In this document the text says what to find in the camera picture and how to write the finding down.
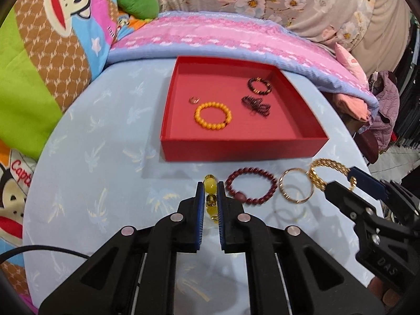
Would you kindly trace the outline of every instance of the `metal screw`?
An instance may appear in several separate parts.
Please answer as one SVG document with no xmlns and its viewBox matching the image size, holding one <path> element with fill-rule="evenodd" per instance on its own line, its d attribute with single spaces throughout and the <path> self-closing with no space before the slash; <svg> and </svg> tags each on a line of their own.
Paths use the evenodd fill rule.
<svg viewBox="0 0 420 315">
<path fill-rule="evenodd" d="M 377 234 L 373 234 L 372 235 L 372 241 L 376 244 L 379 245 L 381 243 L 381 238 L 379 238 L 379 236 Z"/>
<path fill-rule="evenodd" d="M 289 226 L 287 228 L 287 233 L 290 235 L 300 235 L 300 228 L 297 226 Z"/>
<path fill-rule="evenodd" d="M 241 213 L 240 215 L 238 215 L 238 220 L 243 223 L 246 223 L 251 220 L 251 216 L 248 213 Z"/>
<path fill-rule="evenodd" d="M 171 215 L 171 220 L 172 221 L 181 221 L 183 219 L 183 215 L 180 213 L 174 213 Z"/>
<path fill-rule="evenodd" d="M 121 229 L 121 234 L 128 237 L 129 235 L 132 235 L 134 233 L 134 228 L 131 226 L 126 226 Z"/>
</svg>

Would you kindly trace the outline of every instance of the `gold ring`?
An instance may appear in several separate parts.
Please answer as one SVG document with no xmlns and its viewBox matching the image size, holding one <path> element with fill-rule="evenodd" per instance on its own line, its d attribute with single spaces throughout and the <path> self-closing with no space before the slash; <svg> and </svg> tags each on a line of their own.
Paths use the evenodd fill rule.
<svg viewBox="0 0 420 315">
<path fill-rule="evenodd" d="M 292 199 L 291 197 L 290 197 L 290 195 L 288 195 L 287 194 L 287 192 L 285 191 L 285 189 L 284 189 L 284 187 L 283 187 L 283 178 L 284 178 L 284 176 L 287 174 L 287 173 L 289 173 L 289 172 L 291 172 L 291 171 L 293 171 L 293 170 L 295 170 L 295 171 L 298 171 L 298 172 L 301 172 L 301 173 L 303 173 L 303 174 L 305 174 L 306 176 L 308 176 L 308 174 L 309 174 L 309 172 L 307 172 L 306 170 L 304 170 L 304 169 L 302 169 L 302 168 L 291 168 L 291 169 L 287 169 L 282 175 L 281 175 L 281 177 L 280 177 L 280 179 L 279 179 L 279 189 L 280 189 L 280 192 L 283 194 L 283 197 L 285 197 L 286 198 L 286 200 L 288 200 L 288 201 L 291 201 L 291 202 L 294 202 L 295 204 L 303 204 L 304 202 L 307 202 L 308 200 L 309 200 L 309 198 L 314 194 L 314 190 L 315 190 L 315 188 L 314 188 L 314 185 L 313 185 L 313 183 L 312 183 L 312 181 L 311 181 L 311 179 L 309 178 L 309 176 L 308 176 L 308 179 L 309 179 L 309 181 L 310 181 L 310 183 L 311 183 L 311 194 L 309 195 L 309 197 L 307 197 L 307 198 L 305 198 L 305 199 L 301 199 L 301 200 L 295 200 L 295 199 Z"/>
<path fill-rule="evenodd" d="M 331 159 L 316 159 L 315 161 L 313 161 L 311 163 L 309 172 L 308 172 L 308 176 L 309 179 L 312 181 L 312 183 L 315 185 L 316 188 L 324 191 L 325 187 L 327 186 L 327 183 L 321 179 L 317 173 L 315 172 L 315 168 L 316 167 L 329 167 L 332 168 L 334 170 L 336 170 L 337 172 L 340 172 L 341 174 L 347 176 L 350 172 L 350 169 L 347 168 L 345 165 L 341 164 L 340 162 L 331 160 Z M 353 191 L 354 188 L 357 185 L 357 180 L 354 176 L 352 176 L 350 178 L 350 191 Z"/>
<path fill-rule="evenodd" d="M 190 98 L 190 103 L 191 104 L 197 104 L 199 100 L 200 100 L 200 98 L 198 98 L 198 97 L 191 97 Z"/>
</svg>

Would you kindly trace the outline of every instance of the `black hair clip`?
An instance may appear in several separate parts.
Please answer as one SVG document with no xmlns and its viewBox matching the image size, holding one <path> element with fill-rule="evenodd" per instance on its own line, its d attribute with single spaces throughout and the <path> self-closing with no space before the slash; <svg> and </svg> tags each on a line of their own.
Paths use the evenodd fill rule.
<svg viewBox="0 0 420 315">
<path fill-rule="evenodd" d="M 254 98 L 251 96 L 245 96 L 242 98 L 242 103 L 252 111 L 258 112 L 264 117 L 268 117 L 270 114 L 270 105 L 269 104 L 263 104 L 262 98 Z"/>
</svg>

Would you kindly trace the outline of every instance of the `brown beaded bracelet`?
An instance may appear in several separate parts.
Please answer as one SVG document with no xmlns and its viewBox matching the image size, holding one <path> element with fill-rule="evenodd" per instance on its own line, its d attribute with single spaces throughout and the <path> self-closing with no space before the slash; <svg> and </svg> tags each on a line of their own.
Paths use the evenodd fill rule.
<svg viewBox="0 0 420 315">
<path fill-rule="evenodd" d="M 265 90 L 265 91 L 260 91 L 260 90 L 255 89 L 255 88 L 253 87 L 253 82 L 261 82 L 261 83 L 263 83 L 263 84 L 267 87 L 267 90 Z M 248 88 L 249 88 L 249 89 L 250 89 L 253 93 L 256 93 L 256 94 L 258 94 L 258 95 L 262 95 L 262 96 L 269 94 L 269 93 L 271 92 L 271 90 L 272 90 L 271 84 L 270 84 L 268 81 L 266 81 L 265 79 L 262 79 L 262 78 L 260 78 L 260 77 L 258 77 L 258 78 L 251 78 L 251 79 L 248 81 Z"/>
<path fill-rule="evenodd" d="M 243 192 L 235 191 L 234 189 L 232 189 L 232 182 L 238 176 L 243 175 L 243 174 L 257 174 L 257 175 L 266 177 L 271 182 L 270 190 L 266 193 L 266 195 L 264 195 L 264 197 L 260 199 L 247 198 Z M 245 203 L 245 204 L 252 204 L 252 205 L 261 205 L 265 203 L 266 201 L 268 201 L 273 196 L 276 189 L 277 189 L 277 179 L 274 177 L 274 175 L 260 168 L 242 168 L 242 169 L 235 170 L 231 175 L 229 175 L 228 179 L 226 180 L 226 190 L 229 192 L 229 195 L 231 197 L 234 197 L 234 199 L 239 200 L 243 204 Z"/>
</svg>

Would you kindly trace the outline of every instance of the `light blue tablecloth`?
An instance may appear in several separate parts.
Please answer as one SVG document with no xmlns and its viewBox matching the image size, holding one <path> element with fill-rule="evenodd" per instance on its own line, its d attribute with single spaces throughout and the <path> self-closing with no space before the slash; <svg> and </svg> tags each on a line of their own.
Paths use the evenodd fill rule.
<svg viewBox="0 0 420 315">
<path fill-rule="evenodd" d="M 144 228 L 177 210 L 195 194 L 206 174 L 220 180 L 241 167 L 260 167 L 278 178 L 292 167 L 308 168 L 312 158 L 265 162 L 168 163 L 160 152 L 160 128 L 175 60 L 115 64 L 76 100 L 54 130 L 36 167 L 24 219 L 24 245 L 47 244 L 91 254 L 125 225 Z M 316 157 L 327 157 L 367 171 L 347 129 L 321 93 L 305 77 L 285 73 L 329 136 Z M 346 184 L 339 173 L 320 168 L 326 181 Z M 285 181 L 293 196 L 309 191 L 304 175 Z M 234 188 L 260 197 L 268 182 L 255 176 L 235 180 Z M 380 204 L 361 191 L 379 212 Z M 246 212 L 268 225 L 300 226 L 348 271 L 367 285 L 372 274 L 354 255 L 353 224 L 320 191 L 305 204 L 287 202 L 277 191 Z M 36 306 L 81 263 L 60 253 L 29 252 L 25 267 Z M 218 227 L 206 214 L 198 254 L 180 254 L 175 314 L 249 314 L 243 254 L 224 254 Z"/>
</svg>

